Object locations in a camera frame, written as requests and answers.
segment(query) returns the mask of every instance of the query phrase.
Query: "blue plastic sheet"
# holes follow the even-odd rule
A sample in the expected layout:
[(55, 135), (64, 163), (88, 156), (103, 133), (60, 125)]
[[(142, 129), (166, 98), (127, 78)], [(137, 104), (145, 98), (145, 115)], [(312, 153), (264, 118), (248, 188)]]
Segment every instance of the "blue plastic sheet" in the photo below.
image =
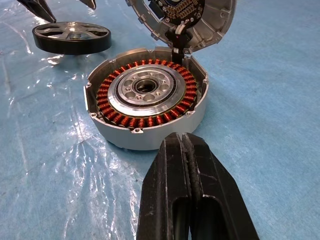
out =
[[(59, 22), (105, 26), (112, 47), (65, 56), (36, 48), (45, 22), (0, 0), (0, 239), (135, 239), (156, 152), (115, 147), (85, 110), (102, 61), (163, 46), (124, 0), (48, 0)], [(320, 239), (320, 1), (238, 0), (217, 45), (194, 56), (210, 77), (195, 134), (235, 178), (261, 239)]]

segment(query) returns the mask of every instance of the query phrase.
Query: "black clamp jaw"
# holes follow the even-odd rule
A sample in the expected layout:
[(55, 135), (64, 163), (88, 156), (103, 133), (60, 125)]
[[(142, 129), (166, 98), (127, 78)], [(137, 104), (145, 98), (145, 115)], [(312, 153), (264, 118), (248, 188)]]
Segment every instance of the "black clamp jaw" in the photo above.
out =
[(170, 42), (172, 42), (172, 61), (177, 64), (182, 64), (182, 59), (184, 59), (184, 48), (187, 43), (191, 40), (191, 37), (187, 34), (186, 30), (182, 31), (181, 34), (176, 34), (171, 31), (167, 31), (165, 36)]
[(164, 139), (142, 184), (137, 240), (258, 240), (235, 180), (205, 141)]

